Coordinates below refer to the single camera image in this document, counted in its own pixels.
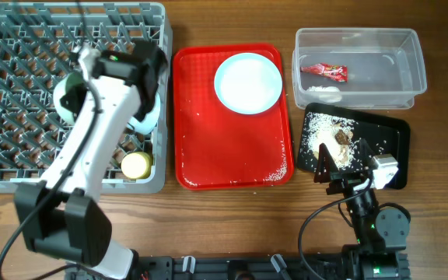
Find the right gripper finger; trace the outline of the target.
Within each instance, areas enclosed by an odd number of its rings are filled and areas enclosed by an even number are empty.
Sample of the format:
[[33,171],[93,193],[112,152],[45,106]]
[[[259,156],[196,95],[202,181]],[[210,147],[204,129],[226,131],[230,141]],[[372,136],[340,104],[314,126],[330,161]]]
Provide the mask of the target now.
[[355,140],[351,144],[352,161],[351,170],[361,171],[369,166],[369,162],[375,156],[375,152],[371,149],[368,142],[364,138]]
[[322,143],[318,150],[317,168],[315,171],[315,181],[340,180],[341,173],[337,168],[327,146]]

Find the light green bowl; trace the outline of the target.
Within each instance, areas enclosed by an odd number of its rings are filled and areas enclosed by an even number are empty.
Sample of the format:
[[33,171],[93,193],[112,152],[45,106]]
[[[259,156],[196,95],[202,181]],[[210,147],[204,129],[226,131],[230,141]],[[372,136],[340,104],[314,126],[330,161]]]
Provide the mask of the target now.
[[78,72],[72,72],[65,76],[54,88],[53,92],[53,103],[54,107],[57,111],[57,114],[59,117],[65,121],[67,124],[73,125],[75,123],[75,120],[77,119],[78,115],[72,115],[69,111],[67,111],[65,108],[63,108],[60,105],[59,99],[64,96],[65,94],[65,87],[66,86],[72,86],[76,84],[84,84],[86,85],[86,82],[84,81],[83,77]]

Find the brown food scraps with rice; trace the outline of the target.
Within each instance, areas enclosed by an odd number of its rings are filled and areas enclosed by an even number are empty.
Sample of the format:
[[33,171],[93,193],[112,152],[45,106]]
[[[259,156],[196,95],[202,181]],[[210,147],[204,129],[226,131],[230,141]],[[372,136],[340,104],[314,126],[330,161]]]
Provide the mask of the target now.
[[309,112],[306,114],[300,139],[297,166],[313,172],[317,168],[318,150],[324,143],[340,171],[351,170],[351,144],[364,138],[375,155],[391,152],[393,132],[378,124],[355,121],[333,115]]

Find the white napkin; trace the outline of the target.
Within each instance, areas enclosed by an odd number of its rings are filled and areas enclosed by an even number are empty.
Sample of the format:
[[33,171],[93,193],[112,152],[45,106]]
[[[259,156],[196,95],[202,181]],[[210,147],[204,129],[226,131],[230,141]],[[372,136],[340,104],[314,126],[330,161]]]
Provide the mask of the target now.
[[307,91],[315,94],[324,103],[337,103],[342,100],[341,91],[336,86],[311,86]]

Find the small light blue bowl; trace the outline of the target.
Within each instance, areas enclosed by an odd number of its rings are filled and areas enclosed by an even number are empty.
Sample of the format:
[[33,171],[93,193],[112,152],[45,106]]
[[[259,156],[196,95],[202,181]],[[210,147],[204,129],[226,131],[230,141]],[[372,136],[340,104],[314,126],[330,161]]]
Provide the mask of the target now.
[[136,118],[132,117],[126,125],[126,128],[139,133],[141,135],[149,134],[157,125],[159,115],[161,111],[161,100],[157,93],[155,95],[155,103],[153,109],[145,115],[142,121],[138,121]]

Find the red snack wrapper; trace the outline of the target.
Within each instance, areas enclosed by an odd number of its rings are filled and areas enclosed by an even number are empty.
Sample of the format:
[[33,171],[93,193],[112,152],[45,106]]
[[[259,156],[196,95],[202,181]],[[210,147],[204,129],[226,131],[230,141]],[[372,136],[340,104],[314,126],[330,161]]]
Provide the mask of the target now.
[[348,68],[344,65],[329,65],[319,63],[311,66],[301,67],[300,71],[304,73],[320,75],[335,82],[348,81]]

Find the yellow plastic cup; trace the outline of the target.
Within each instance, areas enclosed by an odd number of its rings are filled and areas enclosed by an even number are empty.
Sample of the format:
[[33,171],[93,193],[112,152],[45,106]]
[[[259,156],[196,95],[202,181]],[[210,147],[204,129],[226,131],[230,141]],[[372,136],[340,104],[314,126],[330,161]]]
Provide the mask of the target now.
[[147,152],[132,152],[121,161],[121,171],[129,179],[145,179],[151,173],[152,157]]

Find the large light blue plate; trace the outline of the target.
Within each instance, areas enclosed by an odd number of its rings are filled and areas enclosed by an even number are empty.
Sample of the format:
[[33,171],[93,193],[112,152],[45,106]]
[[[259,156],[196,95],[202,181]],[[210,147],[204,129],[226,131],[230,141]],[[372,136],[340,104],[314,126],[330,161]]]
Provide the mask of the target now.
[[214,90],[223,106],[238,114],[261,114],[282,94],[282,75],[268,58],[240,53],[227,58],[216,70]]

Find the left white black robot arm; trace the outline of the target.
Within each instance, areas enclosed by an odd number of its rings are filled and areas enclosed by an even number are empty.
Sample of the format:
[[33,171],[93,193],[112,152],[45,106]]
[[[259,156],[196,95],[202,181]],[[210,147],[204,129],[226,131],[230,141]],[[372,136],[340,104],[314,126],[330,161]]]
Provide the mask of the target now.
[[54,90],[56,111],[72,124],[58,157],[34,184],[20,184],[14,204],[22,236],[34,253],[70,261],[91,275],[130,279],[134,250],[112,238],[112,224],[97,202],[120,136],[132,117],[142,120],[157,102],[166,55],[138,41],[130,53],[78,47],[81,70]]

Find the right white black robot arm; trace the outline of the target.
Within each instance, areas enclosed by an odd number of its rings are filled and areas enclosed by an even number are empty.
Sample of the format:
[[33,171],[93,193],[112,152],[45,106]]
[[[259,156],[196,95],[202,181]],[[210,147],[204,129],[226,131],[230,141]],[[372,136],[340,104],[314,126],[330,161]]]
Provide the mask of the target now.
[[314,181],[328,183],[327,194],[342,194],[357,244],[341,251],[340,279],[409,279],[407,247],[410,212],[396,204],[380,204],[376,190],[382,189],[398,172],[391,154],[376,155],[366,140],[359,141],[362,169],[339,170],[325,144],[318,150]]

